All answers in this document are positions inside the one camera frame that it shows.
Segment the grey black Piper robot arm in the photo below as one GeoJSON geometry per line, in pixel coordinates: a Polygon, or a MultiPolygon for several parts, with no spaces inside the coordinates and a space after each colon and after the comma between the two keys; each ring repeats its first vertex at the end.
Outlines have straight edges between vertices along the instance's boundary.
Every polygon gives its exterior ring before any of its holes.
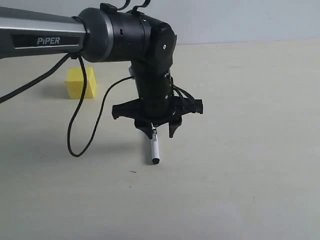
{"type": "Polygon", "coordinates": [[[134,120],[147,136],[152,127],[169,125],[169,136],[183,115],[203,113],[203,103],[176,87],[170,74],[177,36],[171,26],[138,10],[108,3],[66,17],[29,10],[0,9],[1,58],[80,54],[91,63],[127,62],[138,98],[114,105],[114,119],[134,120]]]}

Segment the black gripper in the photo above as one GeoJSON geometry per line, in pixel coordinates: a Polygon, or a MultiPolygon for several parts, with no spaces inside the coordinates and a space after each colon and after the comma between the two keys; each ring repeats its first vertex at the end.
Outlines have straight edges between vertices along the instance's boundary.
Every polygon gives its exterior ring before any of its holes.
{"type": "Polygon", "coordinates": [[[194,99],[185,90],[173,84],[170,68],[171,60],[158,63],[146,60],[132,60],[131,73],[135,79],[138,98],[113,105],[112,117],[125,117],[137,120],[136,129],[142,131],[148,139],[153,137],[151,123],[168,123],[169,138],[182,125],[181,120],[175,120],[189,113],[203,113],[203,102],[194,99]]]}

